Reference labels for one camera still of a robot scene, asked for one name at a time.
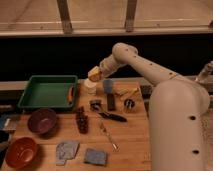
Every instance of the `green tray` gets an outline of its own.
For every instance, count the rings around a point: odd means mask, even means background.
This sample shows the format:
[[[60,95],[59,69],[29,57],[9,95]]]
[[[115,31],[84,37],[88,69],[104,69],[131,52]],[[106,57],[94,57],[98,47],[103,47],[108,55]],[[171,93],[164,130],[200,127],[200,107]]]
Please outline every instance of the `green tray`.
[[[21,109],[55,108],[72,110],[78,85],[76,75],[32,76],[24,90],[18,107]],[[69,88],[73,86],[72,102],[68,102]]]

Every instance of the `brown bowl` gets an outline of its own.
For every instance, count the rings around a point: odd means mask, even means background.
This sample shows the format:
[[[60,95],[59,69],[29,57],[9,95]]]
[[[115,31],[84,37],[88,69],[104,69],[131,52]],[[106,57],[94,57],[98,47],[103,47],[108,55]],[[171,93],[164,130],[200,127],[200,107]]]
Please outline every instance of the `brown bowl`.
[[[45,134],[49,132],[56,124],[57,114],[49,108],[42,108],[34,111],[29,120],[28,128],[36,134]]]
[[[20,169],[35,158],[37,151],[38,145],[32,138],[19,138],[9,146],[5,160],[8,166]]]

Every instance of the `wooden tabletop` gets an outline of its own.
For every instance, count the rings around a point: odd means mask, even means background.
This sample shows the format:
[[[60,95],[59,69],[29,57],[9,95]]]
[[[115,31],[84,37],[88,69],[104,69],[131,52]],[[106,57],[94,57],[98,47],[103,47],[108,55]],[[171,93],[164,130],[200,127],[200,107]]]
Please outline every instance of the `wooden tabletop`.
[[[139,88],[138,82],[115,82],[114,90]],[[66,112],[58,114],[57,126],[49,134],[38,136],[31,133],[27,128],[29,115],[23,114],[14,133],[13,141],[21,137],[32,137],[39,145],[36,158],[30,165],[24,167],[23,171],[150,171],[150,144],[149,125],[147,113],[144,107],[141,92],[136,92],[131,98],[136,102],[135,107],[126,112],[123,107],[123,100],[116,96],[116,111],[128,119],[122,123],[113,120],[103,119],[97,113],[90,110],[89,101],[101,99],[102,106],[106,109],[106,95],[103,93],[101,83],[97,87],[97,94],[90,95],[83,85],[79,85],[79,98],[76,101],[78,106],[83,106],[85,114],[89,117],[89,131],[87,134],[80,134],[77,128],[75,114]],[[108,138],[99,129],[100,122],[103,122],[112,138],[118,145],[114,150]],[[56,146],[61,141],[76,140],[80,142],[80,148],[75,159],[67,160],[65,166],[56,166]],[[95,166],[84,163],[84,155],[87,148],[102,150],[108,153],[106,166]],[[4,161],[2,171],[14,171]]]

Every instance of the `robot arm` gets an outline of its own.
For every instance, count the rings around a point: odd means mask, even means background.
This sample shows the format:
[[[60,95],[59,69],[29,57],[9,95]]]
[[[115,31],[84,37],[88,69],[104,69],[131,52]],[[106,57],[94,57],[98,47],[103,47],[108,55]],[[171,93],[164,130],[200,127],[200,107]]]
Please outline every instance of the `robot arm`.
[[[103,79],[130,65],[155,88],[149,102],[153,171],[203,171],[204,148],[200,116],[210,103],[208,92],[186,77],[137,54],[133,46],[117,43],[100,62]]]

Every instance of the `bowl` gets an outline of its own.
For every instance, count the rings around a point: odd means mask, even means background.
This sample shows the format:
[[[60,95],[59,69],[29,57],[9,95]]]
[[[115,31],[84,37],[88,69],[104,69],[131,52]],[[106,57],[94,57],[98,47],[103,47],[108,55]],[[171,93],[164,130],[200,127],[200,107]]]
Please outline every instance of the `bowl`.
[[[27,125],[31,132],[45,134],[55,126],[56,121],[57,115],[54,110],[41,108],[31,114]]]
[[[9,147],[5,156],[8,166],[20,169],[35,158],[38,150],[36,142],[29,137],[15,140]]]

